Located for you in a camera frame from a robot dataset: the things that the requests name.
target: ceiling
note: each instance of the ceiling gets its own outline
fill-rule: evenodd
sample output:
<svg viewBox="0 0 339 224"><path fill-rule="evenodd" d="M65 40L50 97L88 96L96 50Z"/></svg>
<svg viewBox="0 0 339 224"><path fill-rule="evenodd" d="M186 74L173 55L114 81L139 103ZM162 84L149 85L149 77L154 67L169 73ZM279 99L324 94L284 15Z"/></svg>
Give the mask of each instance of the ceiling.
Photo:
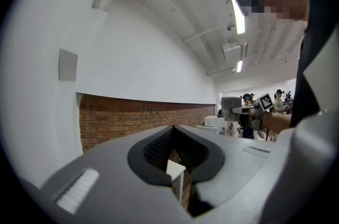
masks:
<svg viewBox="0 0 339 224"><path fill-rule="evenodd" d="M299 56L304 24L277 21L269 14L252 15L245 19L246 32L238 35L232 4L229 0L138 0L190 47L208 75L231 74L222 45L248 42L243 71Z"/></svg>

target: person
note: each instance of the person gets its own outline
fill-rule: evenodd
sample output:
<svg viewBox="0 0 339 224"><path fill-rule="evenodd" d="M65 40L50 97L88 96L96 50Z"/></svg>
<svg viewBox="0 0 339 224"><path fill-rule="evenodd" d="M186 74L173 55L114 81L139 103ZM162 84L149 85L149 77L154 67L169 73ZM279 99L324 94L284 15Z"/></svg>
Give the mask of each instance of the person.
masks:
<svg viewBox="0 0 339 224"><path fill-rule="evenodd" d="M244 102L245 102L244 103L244 107L252 105L252 103L251 103L251 96L248 93L244 94L243 99L244 99ZM240 123L241 123L241 125L244 126L243 138L254 139L253 128L245 126L246 125L246 122L245 122L246 119L247 119L247 117L245 117L245 116L244 117L240 117Z"/></svg>
<svg viewBox="0 0 339 224"><path fill-rule="evenodd" d="M279 113L279 114L283 114L284 113L284 106L281 100L281 95L282 95L282 91L281 89L278 89L275 93L276 98L274 100L274 111L275 113Z"/></svg>
<svg viewBox="0 0 339 224"><path fill-rule="evenodd" d="M243 99L244 107L252 105L252 97L248 93L244 94Z"/></svg>
<svg viewBox="0 0 339 224"><path fill-rule="evenodd" d="M252 105L256 102L256 101L253 99L253 97L254 97L254 94L251 93L251 103L252 103Z"/></svg>
<svg viewBox="0 0 339 224"><path fill-rule="evenodd" d="M250 8L252 12L265 11L276 14L278 19L303 21L304 38L300 46L295 97L292 114L265 112L262 127L280 133L295 127L305 117L320 111L313 91L304 76L304 71L325 45L336 23L327 0L236 0L244 15Z"/></svg>
<svg viewBox="0 0 339 224"><path fill-rule="evenodd" d="M219 110L217 117L218 117L218 118L223 118L223 117L224 117L224 114L223 114L223 112L222 112L222 109Z"/></svg>

